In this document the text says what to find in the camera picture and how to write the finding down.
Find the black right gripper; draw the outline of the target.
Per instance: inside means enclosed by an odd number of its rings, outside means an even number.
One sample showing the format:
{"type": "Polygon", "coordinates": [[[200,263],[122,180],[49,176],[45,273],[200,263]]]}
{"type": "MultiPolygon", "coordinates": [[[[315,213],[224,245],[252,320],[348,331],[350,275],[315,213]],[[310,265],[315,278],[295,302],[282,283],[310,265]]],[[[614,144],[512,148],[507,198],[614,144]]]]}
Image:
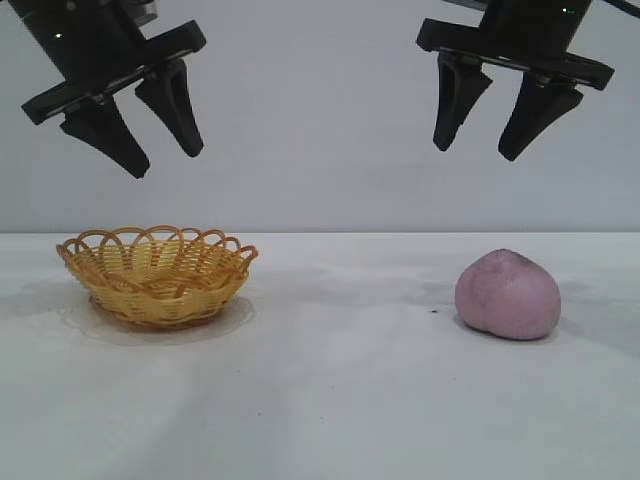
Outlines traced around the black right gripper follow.
{"type": "Polygon", "coordinates": [[[477,26],[425,19],[416,43],[427,52],[439,53],[433,134],[437,148],[449,149],[492,84],[482,63],[527,72],[498,143],[498,151],[509,161],[515,161],[548,126],[581,103],[584,95],[574,83],[604,90],[614,69],[568,51],[590,6],[589,1],[488,1],[477,26]],[[544,84],[539,76],[573,83],[544,84]]]}

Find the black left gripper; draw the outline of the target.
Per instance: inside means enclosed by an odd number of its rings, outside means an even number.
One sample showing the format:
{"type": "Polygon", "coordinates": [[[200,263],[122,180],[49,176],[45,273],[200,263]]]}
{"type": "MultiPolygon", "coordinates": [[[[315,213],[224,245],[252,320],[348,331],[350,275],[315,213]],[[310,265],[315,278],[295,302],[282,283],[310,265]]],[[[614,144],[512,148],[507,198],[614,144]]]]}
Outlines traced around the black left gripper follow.
{"type": "MultiPolygon", "coordinates": [[[[84,98],[112,95],[154,69],[135,88],[136,96],[186,155],[197,157],[202,152],[187,66],[181,59],[206,45],[196,21],[147,38],[140,27],[157,18],[153,1],[10,1],[8,5],[64,78],[22,105],[34,124],[84,98]]],[[[101,102],[85,99],[67,109],[60,128],[136,179],[149,169],[148,157],[112,97],[101,102]]]]}

